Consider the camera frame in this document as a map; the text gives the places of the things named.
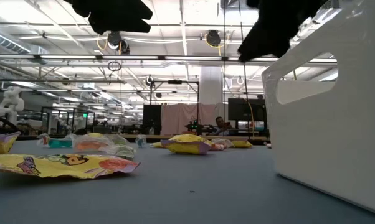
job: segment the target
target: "gray table surface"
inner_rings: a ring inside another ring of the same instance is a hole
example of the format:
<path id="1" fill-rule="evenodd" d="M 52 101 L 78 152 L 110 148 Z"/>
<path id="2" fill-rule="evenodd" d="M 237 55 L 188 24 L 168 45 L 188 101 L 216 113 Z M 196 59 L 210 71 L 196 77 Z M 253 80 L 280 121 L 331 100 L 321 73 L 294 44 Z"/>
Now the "gray table surface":
<path id="1" fill-rule="evenodd" d="M 12 149 L 71 152 L 35 141 Z M 276 175 L 266 147 L 206 156 L 148 147 L 135 160 L 130 175 L 93 180 L 0 172 L 0 223 L 375 223 L 373 213 Z"/>

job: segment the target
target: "yellow snack bag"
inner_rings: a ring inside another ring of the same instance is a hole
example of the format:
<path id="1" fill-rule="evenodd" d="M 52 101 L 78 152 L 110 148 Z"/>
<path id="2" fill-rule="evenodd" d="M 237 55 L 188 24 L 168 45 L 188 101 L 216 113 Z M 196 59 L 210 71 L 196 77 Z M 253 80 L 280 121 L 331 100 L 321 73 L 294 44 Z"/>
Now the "yellow snack bag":
<path id="1" fill-rule="evenodd" d="M 252 144 L 246 140 L 232 141 L 232 143 L 234 147 L 239 147 L 239 148 L 249 148 L 252 146 Z"/>
<path id="2" fill-rule="evenodd" d="M 0 134 L 0 154 L 9 153 L 11 150 L 13 143 L 16 141 L 18 135 L 21 133 L 18 131 L 12 134 Z"/>
<path id="3" fill-rule="evenodd" d="M 130 173 L 140 165 L 117 156 L 58 154 L 33 156 L 0 155 L 0 171 L 38 177 L 71 176 L 93 179 L 114 172 Z"/>
<path id="4" fill-rule="evenodd" d="M 168 140 L 162 140 L 161 145 L 171 152 L 188 154 L 207 154 L 212 142 L 192 134 L 174 136 Z"/>
<path id="5" fill-rule="evenodd" d="M 153 143 L 151 146 L 153 146 L 153 147 L 163 147 L 163 145 L 161 144 L 161 142 Z"/>

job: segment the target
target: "white pillar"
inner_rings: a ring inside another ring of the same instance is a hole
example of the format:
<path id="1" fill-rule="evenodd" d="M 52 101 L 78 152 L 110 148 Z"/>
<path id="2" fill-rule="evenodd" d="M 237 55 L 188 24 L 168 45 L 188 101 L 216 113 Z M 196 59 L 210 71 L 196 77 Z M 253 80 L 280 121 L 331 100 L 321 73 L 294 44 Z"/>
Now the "white pillar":
<path id="1" fill-rule="evenodd" d="M 224 98 L 223 79 L 220 67 L 201 67 L 199 102 L 203 104 L 222 103 Z"/>

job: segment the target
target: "ceiling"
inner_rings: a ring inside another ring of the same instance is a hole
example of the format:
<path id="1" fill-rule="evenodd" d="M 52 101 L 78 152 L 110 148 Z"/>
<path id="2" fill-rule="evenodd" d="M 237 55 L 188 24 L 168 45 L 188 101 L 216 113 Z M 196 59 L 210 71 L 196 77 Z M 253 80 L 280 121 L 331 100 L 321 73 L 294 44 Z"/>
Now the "ceiling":
<path id="1" fill-rule="evenodd" d="M 117 51 L 104 46 L 106 35 L 98 36 L 93 32 L 85 18 L 74 13 L 72 7 L 61 0 L 38 0 L 36 4 L 39 9 L 28 3 L 29 0 L 0 0 L 0 32 L 12 40 L 20 41 L 21 45 L 40 46 L 48 54 L 61 55 L 118 55 Z M 149 24 L 152 28 L 148 34 L 121 32 L 121 36 L 128 42 L 131 55 L 187 55 L 187 56 L 228 56 L 237 57 L 237 48 L 242 42 L 250 28 L 258 18 L 256 10 L 248 9 L 242 0 L 242 16 L 236 8 L 236 2 L 230 7 L 223 7 L 220 0 L 144 0 L 143 2 L 153 11 L 153 17 Z M 333 11 L 320 11 L 326 14 L 313 23 L 307 20 L 301 27 L 299 34 L 292 40 L 292 47 L 319 28 L 332 16 Z M 218 30 L 224 46 L 220 49 L 210 47 L 205 41 L 205 34 L 208 30 Z M 14 54 L 14 52 L 0 46 L 0 54 Z M 330 54 L 320 55 L 321 58 L 333 58 Z M 244 75 L 247 76 L 247 91 L 252 93 L 250 97 L 255 98 L 257 93 L 263 92 L 261 73 L 270 63 L 248 63 L 244 67 L 238 63 L 209 62 L 186 62 L 160 61 L 160 60 L 122 60 L 123 68 L 118 72 L 107 69 L 109 61 L 101 62 L 93 60 L 48 60 L 46 65 L 30 60 L 14 60 L 11 58 L 0 60 L 0 69 L 11 71 L 13 78 L 36 79 L 45 75 L 46 79 L 69 78 L 71 80 L 92 80 L 121 79 L 121 83 L 96 83 L 93 87 L 96 90 L 123 90 L 123 93 L 109 93 L 117 100 L 103 99 L 102 103 L 120 103 L 121 101 L 132 105 L 148 103 L 148 93 L 136 94 L 138 90 L 148 90 L 145 80 L 151 75 L 155 80 L 199 80 L 202 66 L 222 67 L 225 77 L 230 79 L 231 85 L 226 91 L 226 98 L 241 96 L 246 92 L 244 84 L 238 83 Z M 333 67 L 307 65 L 295 70 L 299 80 L 316 80 L 316 77 L 330 71 Z M 285 77 L 293 80 L 293 72 Z M 36 83 L 35 88 L 48 89 L 73 89 L 81 90 L 81 84 L 71 83 Z M 170 85 L 163 84 L 158 91 L 176 91 L 176 93 L 164 94 L 160 102 L 183 101 L 190 103 L 197 100 L 195 90 L 187 84 Z M 52 92 L 58 101 L 58 96 L 69 96 L 70 93 Z M 73 97 L 80 98 L 81 102 L 100 103 L 100 97 L 92 97 L 90 93 L 72 93 Z M 70 102 L 63 98 L 60 102 Z"/>

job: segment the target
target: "person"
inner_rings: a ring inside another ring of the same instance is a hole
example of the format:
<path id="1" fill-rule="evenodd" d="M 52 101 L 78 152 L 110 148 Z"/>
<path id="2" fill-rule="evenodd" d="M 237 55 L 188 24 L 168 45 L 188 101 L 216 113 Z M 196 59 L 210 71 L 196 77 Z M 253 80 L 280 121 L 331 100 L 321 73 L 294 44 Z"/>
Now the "person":
<path id="1" fill-rule="evenodd" d="M 213 133 L 210 133 L 212 136 L 228 136 L 229 135 L 229 130 L 232 129 L 232 126 L 230 123 L 225 123 L 224 119 L 222 117 L 217 117 L 215 119 L 215 122 L 217 123 L 217 126 L 215 127 L 216 131 Z"/>

